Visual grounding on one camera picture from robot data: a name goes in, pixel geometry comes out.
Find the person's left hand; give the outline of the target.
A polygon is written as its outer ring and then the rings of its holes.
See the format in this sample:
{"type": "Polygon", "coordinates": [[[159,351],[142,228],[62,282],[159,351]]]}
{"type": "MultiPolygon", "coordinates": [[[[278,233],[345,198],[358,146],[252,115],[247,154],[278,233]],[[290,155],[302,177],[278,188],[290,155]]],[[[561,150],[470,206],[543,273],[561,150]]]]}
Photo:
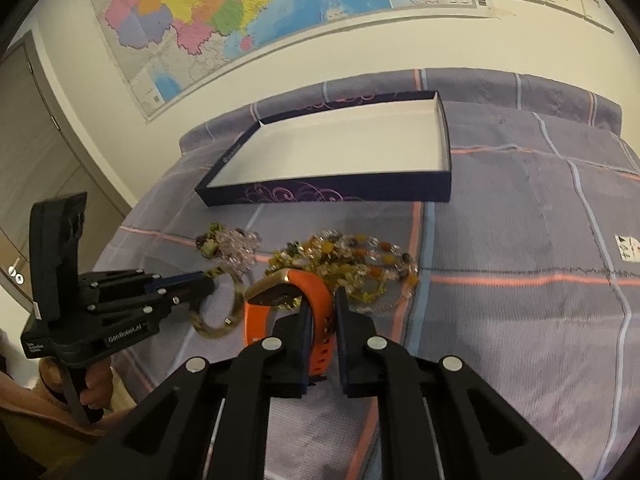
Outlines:
{"type": "MultiPolygon", "coordinates": [[[[39,361],[40,382],[47,392],[58,402],[66,403],[63,393],[61,369],[54,359],[44,358],[39,361]]],[[[111,360],[105,359],[91,365],[85,377],[86,388],[79,395],[80,402],[88,408],[107,408],[113,395],[113,373],[111,360]]]]}

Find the brown sweater left forearm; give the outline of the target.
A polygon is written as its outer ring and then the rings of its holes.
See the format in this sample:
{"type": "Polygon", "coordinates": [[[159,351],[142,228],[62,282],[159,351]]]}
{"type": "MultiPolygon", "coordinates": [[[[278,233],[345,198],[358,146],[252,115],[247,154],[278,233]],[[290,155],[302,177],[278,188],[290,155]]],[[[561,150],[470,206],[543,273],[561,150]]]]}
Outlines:
{"type": "Polygon", "coordinates": [[[129,415],[128,408],[81,427],[45,389],[1,375],[1,477],[61,479],[129,415]]]}

